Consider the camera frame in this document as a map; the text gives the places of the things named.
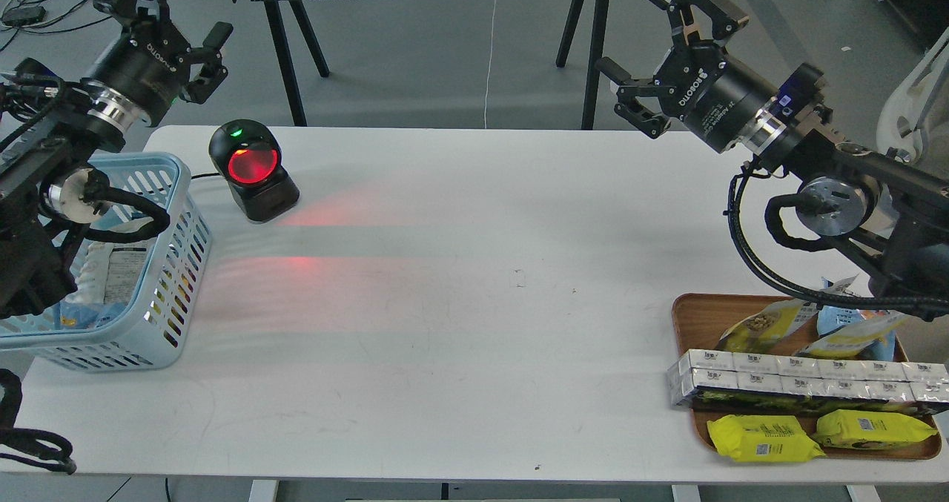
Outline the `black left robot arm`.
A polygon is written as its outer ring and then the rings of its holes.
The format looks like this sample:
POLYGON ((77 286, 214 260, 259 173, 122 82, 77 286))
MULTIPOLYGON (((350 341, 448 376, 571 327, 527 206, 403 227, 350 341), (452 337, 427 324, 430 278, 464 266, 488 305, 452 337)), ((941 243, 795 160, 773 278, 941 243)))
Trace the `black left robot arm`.
POLYGON ((177 99, 201 104, 226 79, 233 26, 193 45, 167 0, 93 0, 121 26, 79 81, 33 59, 2 73, 2 351, 85 374, 162 369, 183 350, 211 250, 169 153, 123 153, 177 99))

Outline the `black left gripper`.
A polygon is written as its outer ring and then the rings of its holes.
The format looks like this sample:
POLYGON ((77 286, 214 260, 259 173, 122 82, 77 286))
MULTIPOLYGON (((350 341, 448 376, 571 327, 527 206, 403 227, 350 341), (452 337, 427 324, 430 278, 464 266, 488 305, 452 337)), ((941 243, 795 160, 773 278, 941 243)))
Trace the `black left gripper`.
POLYGON ((203 104, 227 79, 222 49, 234 31, 217 22, 198 47, 172 36, 167 0, 93 0, 121 25, 119 38, 82 79, 91 116, 116 129, 142 121, 155 128, 177 99, 203 104))

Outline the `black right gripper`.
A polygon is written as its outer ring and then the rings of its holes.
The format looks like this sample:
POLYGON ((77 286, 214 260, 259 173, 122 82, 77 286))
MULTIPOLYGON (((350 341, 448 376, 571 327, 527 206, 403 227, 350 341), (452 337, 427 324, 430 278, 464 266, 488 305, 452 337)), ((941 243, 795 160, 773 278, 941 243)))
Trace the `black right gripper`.
POLYGON ((729 150, 777 93, 722 48, 748 25, 748 13, 731 0, 647 1, 667 13, 673 48, 651 79, 634 79, 610 57, 596 61, 616 87, 615 113, 651 139, 678 121, 714 151, 729 150), (697 10, 711 22, 709 38, 701 35, 697 10))

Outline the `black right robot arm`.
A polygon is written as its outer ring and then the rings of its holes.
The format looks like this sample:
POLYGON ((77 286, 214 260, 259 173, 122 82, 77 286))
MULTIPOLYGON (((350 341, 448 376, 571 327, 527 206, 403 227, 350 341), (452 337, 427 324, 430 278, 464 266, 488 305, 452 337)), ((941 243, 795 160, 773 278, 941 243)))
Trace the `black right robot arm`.
POLYGON ((792 298, 854 309, 891 310, 930 320, 947 314, 947 181, 898 151, 878 153, 831 127, 824 74, 800 64, 773 86, 730 56, 726 43, 748 16, 730 0, 647 0, 664 11, 671 47, 650 79, 634 79, 609 57, 596 68, 616 86, 615 113, 655 139, 678 121, 716 153, 752 157, 732 178, 725 216, 746 266, 792 298), (764 211, 777 245, 839 251, 868 275, 867 297, 797 285, 753 252, 740 222, 748 181, 780 171, 799 178, 792 194, 764 211))

